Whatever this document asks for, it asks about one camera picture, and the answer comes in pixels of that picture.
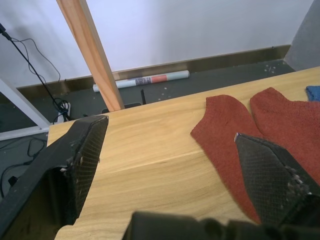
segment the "dark floor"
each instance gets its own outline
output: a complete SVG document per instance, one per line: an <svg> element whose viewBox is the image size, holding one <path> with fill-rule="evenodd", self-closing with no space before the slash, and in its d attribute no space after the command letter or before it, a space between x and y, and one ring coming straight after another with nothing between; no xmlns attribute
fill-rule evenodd
<svg viewBox="0 0 320 240"><path fill-rule="evenodd" d="M231 85L250 82L258 79L264 79L277 75L294 72L283 60L272 60L247 64L222 69L191 73L187 79L161 82L143 86L121 88L120 94L124 104L141 103L141 89L144 90L146 103L154 103L167 99L177 98L212 89L223 88ZM106 105L100 93L93 92L92 89L75 91L68 94L57 95L56 98L62 98L71 104L70 115L74 119L82 118L84 115L97 115L106 108ZM50 121L52 122L57 112L52 105L49 97L37 98L31 103ZM35 126L35 124L16 108L12 103L0 104L0 132L6 132L21 128ZM38 135L41 139L47 139L46 134ZM11 165L29 161L27 149L30 137L21 140L3 148L13 140L0 142L0 173ZM31 146L32 151L41 148L41 142L34 141ZM9 189L8 179L11 176L20 176L27 166L11 168L3 175L4 194Z"/></svg>

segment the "wooden stick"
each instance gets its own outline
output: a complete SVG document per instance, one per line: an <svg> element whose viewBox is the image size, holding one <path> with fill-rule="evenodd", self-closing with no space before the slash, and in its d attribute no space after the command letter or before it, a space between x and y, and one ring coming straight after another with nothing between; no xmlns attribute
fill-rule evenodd
<svg viewBox="0 0 320 240"><path fill-rule="evenodd" d="M124 109L86 0L56 0L110 112Z"/></svg>

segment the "baseboard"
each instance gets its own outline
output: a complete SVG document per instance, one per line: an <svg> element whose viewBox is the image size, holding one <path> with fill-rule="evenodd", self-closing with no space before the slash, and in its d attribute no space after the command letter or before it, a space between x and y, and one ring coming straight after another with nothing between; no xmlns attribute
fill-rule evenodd
<svg viewBox="0 0 320 240"><path fill-rule="evenodd" d="M172 62L161 65L141 67L113 72L115 80L131 79L142 76L189 70L190 73L228 68L244 64L254 64L264 61L283 59L290 45L262 48L251 51L243 51L232 54L224 54L211 57L203 57L186 61ZM54 95L90 89L94 84L92 76L50 82L48 88ZM21 87L18 89L27 99L46 97L45 88L39 85ZM7 98L0 94L0 103L8 102Z"/></svg>

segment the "red sock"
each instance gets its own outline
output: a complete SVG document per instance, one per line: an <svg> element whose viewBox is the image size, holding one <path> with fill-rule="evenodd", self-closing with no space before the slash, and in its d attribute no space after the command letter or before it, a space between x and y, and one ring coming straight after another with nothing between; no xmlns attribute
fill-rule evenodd
<svg viewBox="0 0 320 240"><path fill-rule="evenodd" d="M191 135L201 145L241 209L260 222L245 189L234 143L237 132L263 137L246 107L237 99L228 95L207 97L205 114Z"/></svg>
<svg viewBox="0 0 320 240"><path fill-rule="evenodd" d="M320 185L320 102L290 101L270 87L250 105L264 138L286 148Z"/></svg>

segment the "wooden table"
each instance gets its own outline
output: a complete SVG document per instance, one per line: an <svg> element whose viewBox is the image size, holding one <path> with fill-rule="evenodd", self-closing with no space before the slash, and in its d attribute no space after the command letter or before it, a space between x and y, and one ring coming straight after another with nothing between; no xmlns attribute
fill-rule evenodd
<svg viewBox="0 0 320 240"><path fill-rule="evenodd" d="M231 95L250 109L249 99L268 87L306 101L309 85L320 85L320 67L108 113L81 215L56 239L120 240L136 210L247 221L190 131L204 115L206 97ZM52 125L48 144L71 124Z"/></svg>

